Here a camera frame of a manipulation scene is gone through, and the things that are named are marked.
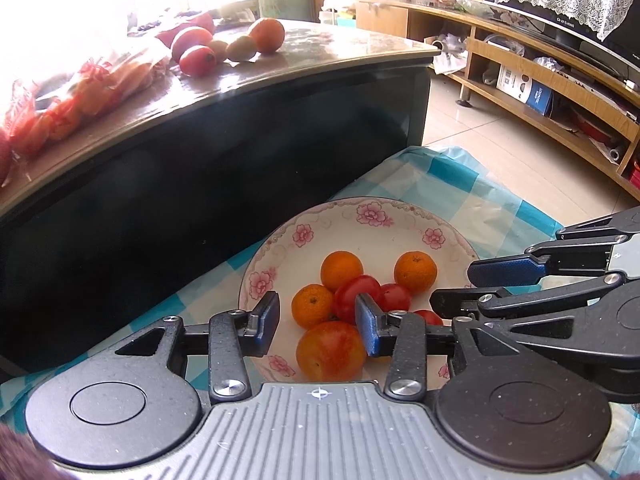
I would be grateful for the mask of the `red cherry tomato with stem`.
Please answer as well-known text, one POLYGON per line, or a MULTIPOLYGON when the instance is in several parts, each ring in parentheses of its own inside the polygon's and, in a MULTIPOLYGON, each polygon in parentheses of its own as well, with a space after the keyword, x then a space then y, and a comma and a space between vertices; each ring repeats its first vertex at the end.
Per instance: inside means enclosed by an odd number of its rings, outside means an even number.
POLYGON ((433 325, 433 326, 444 325, 444 321, 442 320, 442 318, 432 310, 427 310, 427 309, 416 310, 414 311, 414 314, 419 315, 420 318, 423 318, 427 325, 433 325))

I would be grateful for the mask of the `orange mandarin partly hidden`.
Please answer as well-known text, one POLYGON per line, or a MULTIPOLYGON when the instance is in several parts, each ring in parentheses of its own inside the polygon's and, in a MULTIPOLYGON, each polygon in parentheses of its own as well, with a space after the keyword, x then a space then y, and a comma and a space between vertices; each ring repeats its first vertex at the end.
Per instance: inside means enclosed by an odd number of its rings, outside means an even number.
POLYGON ((395 283, 405 287, 412 296, 429 290, 434 285, 437 274, 435 261, 425 252, 405 252, 394 266, 395 283))

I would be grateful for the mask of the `red-yellow nectarine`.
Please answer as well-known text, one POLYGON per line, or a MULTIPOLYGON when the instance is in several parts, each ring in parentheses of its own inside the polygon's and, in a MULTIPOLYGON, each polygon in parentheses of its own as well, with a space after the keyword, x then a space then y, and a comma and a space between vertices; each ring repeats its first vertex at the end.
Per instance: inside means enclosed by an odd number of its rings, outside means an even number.
POLYGON ((296 361, 310 382, 350 382, 367 361, 360 333, 352 324, 330 321, 307 330, 299 339, 296 361))

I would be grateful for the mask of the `small orange mandarin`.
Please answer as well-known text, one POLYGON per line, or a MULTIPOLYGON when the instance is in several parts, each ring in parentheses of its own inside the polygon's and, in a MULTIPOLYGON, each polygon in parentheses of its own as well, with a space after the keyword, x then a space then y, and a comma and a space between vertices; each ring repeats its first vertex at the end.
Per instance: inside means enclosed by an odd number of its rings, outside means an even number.
POLYGON ((320 280, 324 287, 335 292, 342 285, 363 274, 360 259, 352 252, 338 250, 324 258, 320 268, 320 280))

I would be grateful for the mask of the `white floral plate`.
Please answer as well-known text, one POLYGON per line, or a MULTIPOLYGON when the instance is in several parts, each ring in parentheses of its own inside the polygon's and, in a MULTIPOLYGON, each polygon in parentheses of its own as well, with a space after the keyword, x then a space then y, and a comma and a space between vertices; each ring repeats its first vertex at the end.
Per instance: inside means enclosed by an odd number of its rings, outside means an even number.
POLYGON ((291 313, 302 287, 320 282, 323 260, 344 250, 358 257, 365 274, 393 281, 405 252, 420 250, 437 266, 432 289, 472 286, 468 267, 477 259, 469 242, 450 224, 419 206, 383 197, 351 197, 314 206, 277 228, 248 264, 239 308, 253 309, 265 292, 279 294, 281 313, 268 353, 254 358, 264 382, 303 382, 296 348, 304 330, 291 313))

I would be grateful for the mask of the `dark coffee table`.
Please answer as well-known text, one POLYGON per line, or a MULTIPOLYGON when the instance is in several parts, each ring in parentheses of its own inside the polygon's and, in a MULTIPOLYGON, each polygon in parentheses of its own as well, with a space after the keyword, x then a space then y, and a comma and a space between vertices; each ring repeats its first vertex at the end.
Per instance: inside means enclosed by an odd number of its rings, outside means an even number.
POLYGON ((434 51, 287 22, 278 53, 170 72, 1 190, 1 373, 71 361, 423 138, 434 51))

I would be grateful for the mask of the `wooden tv cabinet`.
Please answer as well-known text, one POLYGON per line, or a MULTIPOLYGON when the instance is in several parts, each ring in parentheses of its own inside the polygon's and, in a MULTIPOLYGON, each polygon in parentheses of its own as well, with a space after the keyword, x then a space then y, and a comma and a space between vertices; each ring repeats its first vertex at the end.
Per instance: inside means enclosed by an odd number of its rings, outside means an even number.
POLYGON ((639 196, 639 180, 634 177, 639 168, 639 95, 620 80, 550 42, 469 13, 360 0, 356 3, 356 26, 416 41, 460 32, 468 57, 465 66, 449 77, 460 84, 462 101, 466 102, 472 92, 484 96, 569 148, 631 196, 639 196), (578 110, 600 119, 620 144, 620 160, 611 162, 582 131, 571 132, 494 84, 486 84, 483 74, 491 64, 542 84, 578 110))

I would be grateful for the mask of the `blue white box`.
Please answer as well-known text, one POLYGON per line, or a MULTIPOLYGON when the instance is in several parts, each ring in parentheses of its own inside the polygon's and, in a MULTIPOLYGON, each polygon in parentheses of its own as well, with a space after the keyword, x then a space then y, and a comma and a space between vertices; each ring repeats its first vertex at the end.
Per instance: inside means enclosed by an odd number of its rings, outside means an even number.
POLYGON ((549 116, 552 109, 553 91, 525 74, 520 74, 501 65, 497 89, 518 100, 542 116, 549 116))

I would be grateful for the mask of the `red tomato on table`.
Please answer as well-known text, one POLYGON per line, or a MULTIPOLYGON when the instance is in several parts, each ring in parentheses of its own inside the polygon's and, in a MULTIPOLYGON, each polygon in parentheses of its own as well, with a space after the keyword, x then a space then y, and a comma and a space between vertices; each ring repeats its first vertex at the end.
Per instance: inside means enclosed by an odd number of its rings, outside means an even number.
POLYGON ((190 47, 179 60, 180 70, 189 77, 206 76, 216 65, 215 52, 206 46, 190 47))

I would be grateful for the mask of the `yellow-green fruit on table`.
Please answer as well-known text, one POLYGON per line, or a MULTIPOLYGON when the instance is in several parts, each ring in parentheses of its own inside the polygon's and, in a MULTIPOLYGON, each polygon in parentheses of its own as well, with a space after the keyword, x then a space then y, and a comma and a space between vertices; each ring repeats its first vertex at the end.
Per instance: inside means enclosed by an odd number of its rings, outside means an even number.
POLYGON ((256 53, 257 44, 251 36, 239 36, 226 47, 226 57, 232 62, 249 61, 256 53))

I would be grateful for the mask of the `pale small fruit on table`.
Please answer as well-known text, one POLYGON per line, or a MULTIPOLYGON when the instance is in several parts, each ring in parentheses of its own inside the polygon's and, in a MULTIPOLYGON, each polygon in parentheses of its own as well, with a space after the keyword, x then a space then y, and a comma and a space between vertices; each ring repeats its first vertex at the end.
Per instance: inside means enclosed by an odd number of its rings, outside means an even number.
POLYGON ((212 39, 206 44, 206 47, 214 52, 218 64, 223 63, 227 59, 228 44, 225 41, 212 39))

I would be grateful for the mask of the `orange fruit on table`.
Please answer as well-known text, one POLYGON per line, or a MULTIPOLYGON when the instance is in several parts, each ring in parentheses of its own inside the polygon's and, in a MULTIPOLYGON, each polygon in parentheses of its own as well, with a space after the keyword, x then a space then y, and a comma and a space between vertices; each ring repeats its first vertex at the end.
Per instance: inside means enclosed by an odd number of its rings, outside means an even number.
POLYGON ((255 41, 260 54, 273 54, 283 44, 285 29, 275 18, 261 18, 250 26, 248 36, 255 41))

